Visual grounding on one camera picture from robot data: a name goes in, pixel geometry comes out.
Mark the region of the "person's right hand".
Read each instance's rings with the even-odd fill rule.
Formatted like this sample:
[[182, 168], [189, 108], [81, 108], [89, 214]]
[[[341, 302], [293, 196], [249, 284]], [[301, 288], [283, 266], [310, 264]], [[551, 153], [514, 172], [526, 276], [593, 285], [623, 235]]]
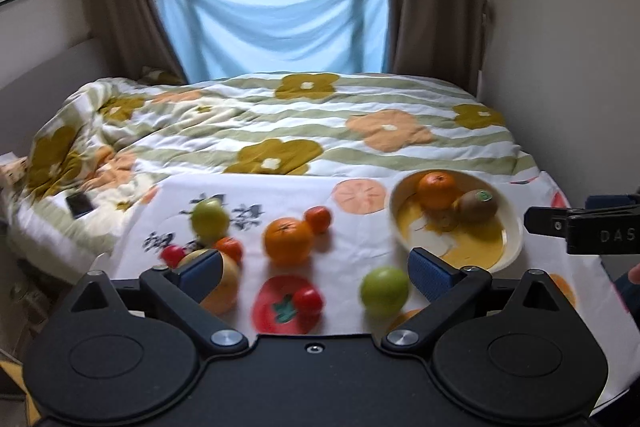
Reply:
[[640, 284], [640, 265], [636, 265], [628, 271], [628, 280], [630, 283]]

